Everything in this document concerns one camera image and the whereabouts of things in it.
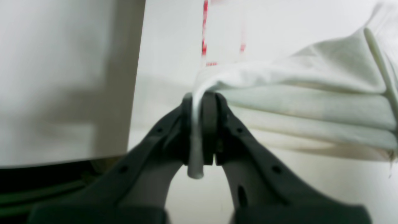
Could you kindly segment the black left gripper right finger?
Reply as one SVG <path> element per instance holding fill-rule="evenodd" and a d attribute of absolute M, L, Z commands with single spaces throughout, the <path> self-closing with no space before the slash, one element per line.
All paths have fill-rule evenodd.
<path fill-rule="evenodd" d="M 204 163 L 225 172 L 233 224 L 371 224 L 364 206 L 338 202 L 315 190 L 262 146 L 219 93 L 201 101 Z"/>

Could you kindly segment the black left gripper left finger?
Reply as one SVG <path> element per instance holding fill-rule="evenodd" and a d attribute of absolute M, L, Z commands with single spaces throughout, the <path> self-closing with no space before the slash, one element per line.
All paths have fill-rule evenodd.
<path fill-rule="evenodd" d="M 115 167 L 61 202 L 36 206 L 28 223 L 169 224 L 165 200 L 188 160 L 191 103 L 187 93 Z"/>

